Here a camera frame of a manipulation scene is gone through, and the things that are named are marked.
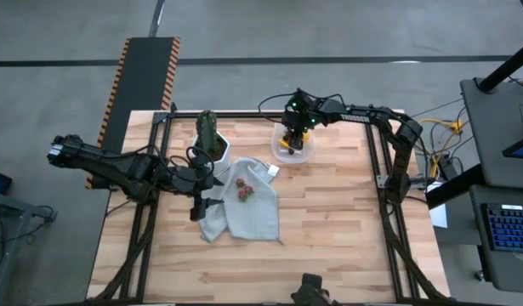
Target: gray cloth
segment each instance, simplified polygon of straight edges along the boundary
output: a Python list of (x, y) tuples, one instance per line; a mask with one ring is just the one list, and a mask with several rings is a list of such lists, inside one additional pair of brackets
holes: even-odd
[[(199, 224), (202, 238), (212, 242), (228, 228), (235, 238), (262, 241), (279, 241), (278, 196), (270, 187), (274, 178), (268, 174), (269, 166), (249, 157), (231, 163), (218, 179), (224, 186), (202, 192), (202, 197), (222, 199), (223, 205), (207, 209)], [(253, 187), (253, 194), (246, 201), (238, 198), (236, 180), (244, 179)]]

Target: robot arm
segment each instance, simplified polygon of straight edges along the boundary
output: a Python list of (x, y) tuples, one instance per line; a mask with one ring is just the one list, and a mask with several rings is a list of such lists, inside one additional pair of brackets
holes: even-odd
[(205, 217), (206, 209), (220, 200), (202, 199), (201, 192), (214, 185), (223, 185), (206, 167), (207, 158), (200, 154), (190, 159), (190, 165), (167, 167), (160, 156), (130, 152), (117, 154), (84, 144), (76, 135), (56, 136), (48, 153), (48, 161), (56, 167), (83, 169), (121, 187), (128, 199), (149, 204), (156, 200), (156, 192), (192, 196), (190, 220)]
[[(389, 120), (401, 122), (393, 133)], [(395, 151), (395, 160), (386, 181), (385, 194), (388, 201), (401, 203), (411, 183), (406, 173), (414, 144), (422, 133), (422, 127), (411, 117), (396, 113), (388, 107), (345, 105), (330, 98), (315, 98), (298, 89), (286, 103), (282, 124), (287, 128), (285, 140), (291, 150), (303, 149), (303, 133), (318, 124), (346, 121), (372, 124), (382, 132)]]

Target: gray floor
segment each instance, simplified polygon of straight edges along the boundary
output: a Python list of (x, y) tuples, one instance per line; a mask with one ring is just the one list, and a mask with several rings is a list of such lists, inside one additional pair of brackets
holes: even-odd
[[(147, 35), (155, 4), (0, 0), (0, 60), (116, 59), (126, 37)], [(523, 8), (518, 0), (167, 1), (158, 36), (181, 37), (180, 58), (512, 54), (523, 45)], [(415, 114), (457, 99), (460, 80), (499, 64), (179, 67), (173, 98), (180, 109), (252, 109), (264, 97), (301, 87)], [(108, 193), (85, 190), (84, 173), (51, 167), (45, 155), (57, 134), (96, 140), (114, 73), (115, 67), (0, 68), (0, 171), (14, 178), (13, 196), (59, 210), (57, 222), (24, 247), (11, 304), (85, 296)], [(523, 68), (515, 76), (523, 77)], [(451, 120), (462, 107), (424, 116)], [(435, 136), (442, 146), (446, 136)], [(457, 155), (466, 168), (478, 162), (473, 141)], [(474, 248), (440, 247), (455, 298), (523, 305), (523, 294), (471, 278), (480, 267)]]

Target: blue backlit keyboard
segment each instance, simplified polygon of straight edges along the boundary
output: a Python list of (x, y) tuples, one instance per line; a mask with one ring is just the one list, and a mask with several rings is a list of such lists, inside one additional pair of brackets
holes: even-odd
[(483, 204), (493, 250), (523, 252), (523, 206)]

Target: wooden table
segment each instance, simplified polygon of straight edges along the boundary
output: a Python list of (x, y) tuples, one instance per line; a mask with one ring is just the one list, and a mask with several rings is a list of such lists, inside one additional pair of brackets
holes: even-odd
[[(148, 143), (152, 116), (151, 110), (131, 113), (123, 152)], [(228, 233), (208, 244), (189, 220), (192, 199), (162, 193), (145, 302), (291, 303), (290, 293), (305, 272), (322, 275), (324, 287), (341, 303), (395, 301), (364, 126), (340, 122), (317, 128), (316, 153), (299, 165), (273, 157), (273, 127), (265, 119), (218, 119), (233, 159), (252, 156), (281, 168), (272, 186), (279, 195), (283, 244), (242, 241)], [(182, 156), (194, 136), (194, 119), (173, 119), (167, 156)], [(414, 157), (410, 172), (418, 172)], [(114, 193), (108, 209), (124, 201)], [(414, 200), (402, 206), (414, 259), (448, 294), (427, 206)], [(126, 257), (133, 215), (131, 204), (106, 219), (89, 297), (105, 287)], [(408, 292), (402, 263), (400, 272)]]

